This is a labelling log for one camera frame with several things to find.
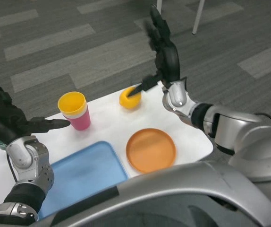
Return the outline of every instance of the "white chair leg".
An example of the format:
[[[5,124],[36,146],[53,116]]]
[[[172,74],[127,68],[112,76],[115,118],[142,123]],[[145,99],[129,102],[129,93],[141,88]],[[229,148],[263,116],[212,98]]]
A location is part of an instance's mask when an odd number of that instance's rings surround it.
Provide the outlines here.
[[[158,0],[156,2],[156,8],[158,9],[159,13],[161,14],[161,10],[162,10],[162,1],[163,0]]]
[[[205,3],[205,0],[200,0],[200,4],[198,5],[198,10],[196,13],[196,18],[195,18],[195,22],[194,22],[194,26],[193,26],[193,30],[192,30],[192,34],[194,34],[194,35],[196,34],[198,24],[200,23],[204,3]]]

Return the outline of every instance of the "blue plastic tray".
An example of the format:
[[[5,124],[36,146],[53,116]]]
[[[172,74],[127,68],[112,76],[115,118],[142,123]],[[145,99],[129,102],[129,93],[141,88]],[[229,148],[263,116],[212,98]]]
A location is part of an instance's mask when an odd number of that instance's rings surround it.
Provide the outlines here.
[[[51,166],[55,181],[42,204],[40,219],[128,178],[112,146],[105,141]]]

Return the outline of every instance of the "orange plastic plate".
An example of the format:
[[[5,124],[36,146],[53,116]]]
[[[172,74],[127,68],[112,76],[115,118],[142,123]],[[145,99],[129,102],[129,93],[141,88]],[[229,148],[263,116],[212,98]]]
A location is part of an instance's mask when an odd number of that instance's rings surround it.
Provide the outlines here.
[[[172,138],[158,129],[142,129],[131,136],[126,146],[129,163],[141,173],[173,165],[177,149]]]

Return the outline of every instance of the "stacked cups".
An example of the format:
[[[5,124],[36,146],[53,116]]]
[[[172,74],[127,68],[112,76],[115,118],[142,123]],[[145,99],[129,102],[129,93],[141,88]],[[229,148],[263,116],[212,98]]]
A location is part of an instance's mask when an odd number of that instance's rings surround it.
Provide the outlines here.
[[[64,94],[58,101],[58,108],[77,130],[85,130],[90,125],[90,117],[84,95],[77,91]]]

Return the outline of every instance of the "floor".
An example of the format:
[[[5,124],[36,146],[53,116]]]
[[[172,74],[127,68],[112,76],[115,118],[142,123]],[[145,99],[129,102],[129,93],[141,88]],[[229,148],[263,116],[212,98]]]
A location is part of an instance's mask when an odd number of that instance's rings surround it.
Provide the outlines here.
[[[155,0],[0,0],[0,85],[27,117],[58,112],[77,90],[88,101],[155,72],[142,24]],[[164,0],[181,76],[195,100],[271,114],[271,1]],[[208,157],[226,161],[217,150]]]

